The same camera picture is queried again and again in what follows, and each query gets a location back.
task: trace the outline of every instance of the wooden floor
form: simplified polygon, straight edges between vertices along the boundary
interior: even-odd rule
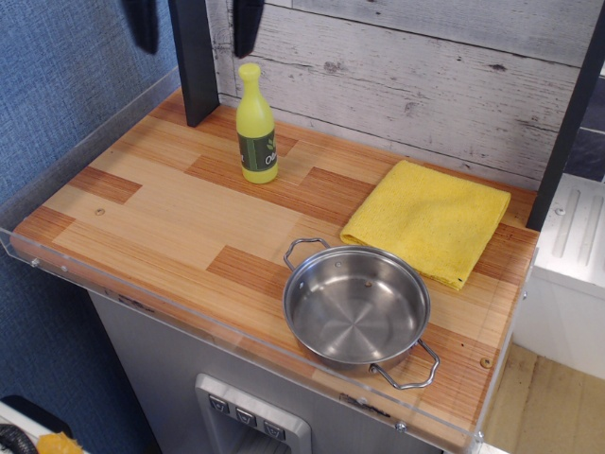
[[[605,380],[512,345],[485,438],[512,454],[605,453]]]

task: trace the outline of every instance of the white surface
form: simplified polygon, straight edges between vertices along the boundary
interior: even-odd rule
[[[563,175],[538,241],[527,298],[519,303],[513,341],[605,379],[605,205],[596,209],[604,195],[602,183]],[[557,215],[561,209],[565,214]]]
[[[563,174],[540,233],[533,275],[605,299],[604,199],[602,183]]]
[[[502,449],[499,449],[495,446],[484,443],[483,445],[481,445],[481,448],[479,449],[479,452],[477,454],[508,454],[508,453],[506,453]]]
[[[267,0],[267,3],[276,7],[292,8],[292,0]]]

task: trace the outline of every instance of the bottle cap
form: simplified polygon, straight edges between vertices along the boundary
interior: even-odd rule
[[[261,67],[256,63],[244,63],[239,67],[239,77],[245,82],[261,77]]]

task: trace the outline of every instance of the yellow towel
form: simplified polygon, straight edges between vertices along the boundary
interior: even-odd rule
[[[508,192],[402,161],[340,239],[394,253],[420,274],[461,289],[509,201]]]

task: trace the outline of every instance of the toy bottle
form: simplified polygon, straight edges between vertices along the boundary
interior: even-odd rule
[[[275,122],[267,101],[261,95],[258,79],[261,68],[255,63],[239,67],[244,95],[237,107],[235,125],[239,136],[242,173],[251,183],[268,183],[277,176]]]

